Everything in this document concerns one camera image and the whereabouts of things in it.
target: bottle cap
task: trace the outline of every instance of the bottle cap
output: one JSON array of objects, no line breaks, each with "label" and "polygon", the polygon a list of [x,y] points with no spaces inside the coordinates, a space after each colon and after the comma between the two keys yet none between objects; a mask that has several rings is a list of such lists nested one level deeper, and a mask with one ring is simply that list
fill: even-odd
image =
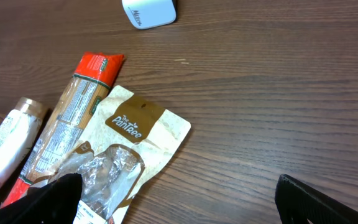
[{"label": "bottle cap", "polygon": [[15,106],[15,110],[21,111],[23,113],[36,116],[39,119],[44,119],[45,114],[48,111],[48,108],[37,102],[26,97],[19,99]]}]

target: brown logo label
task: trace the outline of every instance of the brown logo label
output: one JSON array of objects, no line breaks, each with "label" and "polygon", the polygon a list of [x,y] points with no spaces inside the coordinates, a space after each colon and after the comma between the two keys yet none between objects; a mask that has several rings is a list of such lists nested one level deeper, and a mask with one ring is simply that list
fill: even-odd
[{"label": "brown logo label", "polygon": [[147,138],[164,111],[159,105],[133,95],[118,106],[105,124],[132,143],[139,143]]},{"label": "brown logo label", "polygon": [[78,146],[74,151],[78,154],[85,154],[87,152],[92,152],[92,154],[94,153],[92,150],[91,144],[88,141],[86,141],[83,144],[81,144],[80,146]]}]

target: clear plastic bag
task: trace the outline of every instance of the clear plastic bag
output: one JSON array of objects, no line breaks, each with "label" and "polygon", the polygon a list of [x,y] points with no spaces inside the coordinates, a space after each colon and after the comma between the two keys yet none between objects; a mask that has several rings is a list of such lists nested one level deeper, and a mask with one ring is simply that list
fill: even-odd
[{"label": "clear plastic bag", "polygon": [[66,174],[81,174],[81,200],[107,220],[121,203],[130,199],[127,196],[143,173],[144,162],[136,152],[120,144],[113,144],[96,156],[88,145],[82,144],[71,154],[50,182]]}]

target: the pantree logo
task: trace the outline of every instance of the the pantree logo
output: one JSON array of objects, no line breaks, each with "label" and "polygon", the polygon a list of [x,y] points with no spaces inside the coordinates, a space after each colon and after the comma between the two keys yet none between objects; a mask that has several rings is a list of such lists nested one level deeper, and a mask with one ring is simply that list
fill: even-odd
[{"label": "the pantree logo", "polygon": [[131,123],[126,115],[117,116],[112,121],[112,124],[115,124],[116,126],[119,126],[125,132],[129,133],[130,135],[134,136],[135,138],[142,137],[142,134],[137,131],[138,125],[135,123]]}]

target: red package end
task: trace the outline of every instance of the red package end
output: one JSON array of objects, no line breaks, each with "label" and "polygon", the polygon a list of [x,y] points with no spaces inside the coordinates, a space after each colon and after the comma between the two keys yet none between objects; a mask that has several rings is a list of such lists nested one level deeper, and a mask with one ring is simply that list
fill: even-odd
[{"label": "red package end", "polygon": [[105,55],[86,52],[74,72],[74,77],[90,79],[110,89],[123,60],[123,54]]},{"label": "red package end", "polygon": [[2,203],[1,208],[6,207],[13,202],[19,200],[24,192],[30,187],[30,184],[25,183],[21,178],[18,178],[7,199]]}]

